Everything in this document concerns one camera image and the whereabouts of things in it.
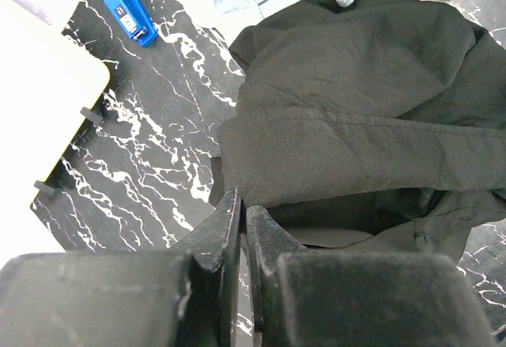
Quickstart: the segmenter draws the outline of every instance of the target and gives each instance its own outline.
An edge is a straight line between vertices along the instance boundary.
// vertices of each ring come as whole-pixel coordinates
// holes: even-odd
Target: black marble surface
[[[105,121],[81,128],[59,163],[56,195],[32,204],[68,251],[165,249],[213,211],[209,158],[219,153],[215,133],[234,115],[243,72],[216,32],[192,24],[181,0],[142,1],[160,27],[149,48],[128,40],[101,0],[81,0],[64,31],[111,72]],[[441,1],[506,46],[506,0]],[[505,261],[503,221],[476,228],[459,263],[496,333],[506,329]],[[251,344],[244,272],[238,346]]]

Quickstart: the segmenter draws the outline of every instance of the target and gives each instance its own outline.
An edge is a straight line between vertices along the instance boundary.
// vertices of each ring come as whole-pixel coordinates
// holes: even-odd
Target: blue plastic object
[[[148,47],[157,37],[151,17],[140,0],[103,0],[128,37]]]

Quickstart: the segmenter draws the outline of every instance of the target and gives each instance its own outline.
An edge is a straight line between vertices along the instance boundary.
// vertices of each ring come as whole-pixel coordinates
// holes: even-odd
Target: black garment
[[[303,243],[458,260],[506,217],[506,51],[457,9],[303,0],[231,52],[247,76],[218,131],[225,186]]]

